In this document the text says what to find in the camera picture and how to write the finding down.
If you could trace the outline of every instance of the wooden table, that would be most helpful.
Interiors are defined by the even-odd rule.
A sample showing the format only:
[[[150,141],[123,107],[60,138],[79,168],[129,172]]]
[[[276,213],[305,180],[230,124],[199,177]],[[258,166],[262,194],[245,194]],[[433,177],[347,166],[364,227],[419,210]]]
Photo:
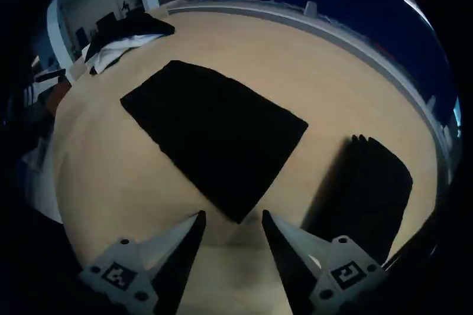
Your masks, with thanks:
[[[241,15],[174,14],[176,27],[92,77],[84,74],[57,111],[53,138],[57,199],[83,265],[120,236],[139,241],[200,209],[207,228],[180,314],[290,314],[261,227],[268,209],[299,225],[341,144],[374,137],[395,153],[414,185],[391,249],[433,210],[433,138],[414,107],[347,51],[295,28]],[[302,140],[241,225],[226,219],[122,108],[119,99],[170,60],[233,77],[309,123]]]

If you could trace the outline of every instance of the black towel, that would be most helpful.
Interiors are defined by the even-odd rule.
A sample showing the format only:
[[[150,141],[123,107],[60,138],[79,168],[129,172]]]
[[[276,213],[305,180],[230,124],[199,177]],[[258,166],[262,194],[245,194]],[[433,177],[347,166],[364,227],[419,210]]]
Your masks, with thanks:
[[[331,241],[349,236],[379,264],[399,231],[412,177],[391,151],[373,138],[352,137],[326,204],[307,231]]]
[[[96,53],[110,44],[132,35],[144,34],[174,34],[174,26],[160,21],[150,14],[137,14],[126,17],[120,21],[112,22],[103,30],[100,30],[90,42],[90,47],[85,57],[85,62],[89,61]]]
[[[308,126],[234,79],[181,61],[169,62],[121,103],[183,174],[238,223]]]

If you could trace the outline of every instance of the white cloth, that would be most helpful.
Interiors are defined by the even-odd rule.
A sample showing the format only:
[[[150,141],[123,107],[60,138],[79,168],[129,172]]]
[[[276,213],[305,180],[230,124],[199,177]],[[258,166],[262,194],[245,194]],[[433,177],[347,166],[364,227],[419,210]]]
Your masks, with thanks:
[[[124,38],[111,42],[104,46],[98,53],[91,57],[85,64],[88,70],[95,68],[97,74],[104,71],[111,62],[120,58],[128,49],[138,48],[156,38],[162,37],[162,34],[145,34],[133,35],[132,37]],[[82,49],[82,56],[85,60],[90,44]]]

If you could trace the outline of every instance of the ceiling light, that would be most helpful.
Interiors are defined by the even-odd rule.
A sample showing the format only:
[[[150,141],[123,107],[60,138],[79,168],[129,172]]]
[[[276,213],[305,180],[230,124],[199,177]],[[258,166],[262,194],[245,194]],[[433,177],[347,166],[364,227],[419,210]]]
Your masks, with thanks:
[[[33,63],[31,64],[31,67],[35,66],[39,62],[40,62],[40,57],[37,56],[36,58],[34,58]]]

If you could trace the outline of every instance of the black fabric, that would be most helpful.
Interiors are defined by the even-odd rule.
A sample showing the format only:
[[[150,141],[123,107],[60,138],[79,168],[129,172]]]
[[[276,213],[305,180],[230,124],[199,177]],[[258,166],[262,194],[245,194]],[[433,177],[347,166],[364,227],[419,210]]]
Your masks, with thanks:
[[[121,103],[236,222],[258,203],[307,129],[306,122],[234,79],[181,61],[169,62]]]
[[[399,231],[412,177],[373,138],[353,136],[343,158],[334,188],[307,231],[327,241],[347,235],[382,264]]]
[[[137,14],[124,18],[120,21],[110,23],[110,25],[100,30],[90,42],[85,62],[89,61],[104,46],[111,42],[130,37],[132,35],[144,34],[174,34],[174,26],[160,21],[150,14]]]

